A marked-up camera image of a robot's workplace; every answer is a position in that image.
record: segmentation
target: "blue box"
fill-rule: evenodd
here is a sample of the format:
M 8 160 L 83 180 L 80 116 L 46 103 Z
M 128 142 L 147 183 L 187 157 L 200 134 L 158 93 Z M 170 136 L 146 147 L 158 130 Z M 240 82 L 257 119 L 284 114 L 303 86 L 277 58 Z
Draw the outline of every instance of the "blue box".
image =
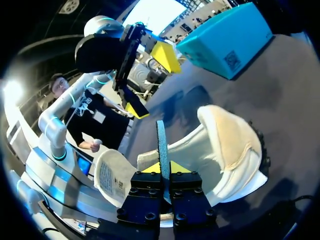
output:
M 230 80 L 272 37 L 256 6 L 246 3 L 212 17 L 177 49 L 195 66 Z

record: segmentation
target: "label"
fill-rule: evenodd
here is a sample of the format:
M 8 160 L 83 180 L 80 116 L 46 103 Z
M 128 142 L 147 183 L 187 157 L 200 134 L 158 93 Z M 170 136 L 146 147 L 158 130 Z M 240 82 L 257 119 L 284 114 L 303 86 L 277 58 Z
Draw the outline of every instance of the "label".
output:
M 101 164 L 100 173 L 99 173 L 100 187 L 104 191 L 108 192 L 110 195 L 113 195 L 112 179 L 113 179 L 112 171 L 110 170 L 108 165 L 103 162 Z
M 124 184 L 116 178 L 114 178 L 114 183 L 115 183 L 114 184 L 115 185 L 114 186 L 115 194 L 120 198 L 125 198 Z
M 114 176 L 111 169 L 104 162 L 101 164 L 99 173 L 100 187 L 109 196 L 125 198 L 125 186 L 124 183 Z
M 102 124 L 105 120 L 106 116 L 103 115 L 101 112 L 99 111 L 95 111 L 94 115 L 93 115 L 93 119 L 98 121 L 100 124 Z

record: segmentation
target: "screw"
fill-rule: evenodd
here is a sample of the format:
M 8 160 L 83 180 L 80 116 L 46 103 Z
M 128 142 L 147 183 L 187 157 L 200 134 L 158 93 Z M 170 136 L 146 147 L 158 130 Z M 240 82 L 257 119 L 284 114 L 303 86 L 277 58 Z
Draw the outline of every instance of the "screw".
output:
M 149 194 L 154 196 L 154 195 L 157 194 L 157 190 L 155 190 L 155 189 L 150 189 L 150 190 L 149 190 Z
M 156 215 L 153 212 L 149 212 L 144 216 L 144 218 L 147 221 L 154 221 L 156 219 Z
M 138 192 L 138 188 L 136 188 L 136 187 L 132 187 L 131 189 L 130 189 L 130 193 L 131 194 L 136 194 Z
M 208 217 L 212 217 L 215 215 L 215 211 L 213 211 L 212 209 L 208 209 L 207 211 L 205 211 L 205 215 L 207 215 Z
M 177 191 L 174 192 L 174 196 L 175 197 L 181 197 L 182 195 L 183 195 L 182 190 L 177 190 Z
M 175 219 L 177 221 L 185 221 L 187 220 L 187 214 L 185 213 L 178 213 L 176 216 L 175 216 Z
M 205 211 L 205 215 L 208 217 L 210 221 L 217 219 L 215 211 L 213 209 L 208 209 Z
M 197 188 L 194 190 L 194 192 L 195 192 L 196 194 L 201 194 L 201 193 L 202 193 L 201 187 L 197 187 Z
M 116 213 L 117 213 L 117 217 L 119 219 L 123 219 L 123 218 L 125 218 L 127 216 L 127 211 L 125 209 L 123 209 L 123 208 L 117 209 Z

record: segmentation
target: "man's hand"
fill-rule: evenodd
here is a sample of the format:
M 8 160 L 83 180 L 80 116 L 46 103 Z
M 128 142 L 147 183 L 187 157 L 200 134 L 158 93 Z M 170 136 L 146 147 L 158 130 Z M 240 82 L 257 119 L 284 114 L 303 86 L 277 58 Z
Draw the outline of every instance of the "man's hand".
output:
M 91 150 L 93 153 L 98 152 L 99 149 L 100 149 L 100 144 L 94 143 L 94 142 L 91 142 L 91 143 L 90 143 L 90 150 Z

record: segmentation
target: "table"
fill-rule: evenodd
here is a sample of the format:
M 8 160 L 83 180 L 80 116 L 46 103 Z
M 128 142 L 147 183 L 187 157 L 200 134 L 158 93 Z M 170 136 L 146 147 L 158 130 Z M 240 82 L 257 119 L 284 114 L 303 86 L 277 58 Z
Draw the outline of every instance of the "table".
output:
M 197 109 L 214 104 L 264 133 L 271 157 L 268 182 L 250 195 L 216 206 L 217 224 L 238 229 L 278 201 L 313 195 L 320 185 L 320 65 L 313 49 L 277 35 L 234 81 L 186 61 L 147 102 L 150 116 L 136 120 L 127 159 L 157 148 L 156 120 L 163 120 L 169 144 L 194 130 Z M 297 203 L 304 210 L 308 200 Z

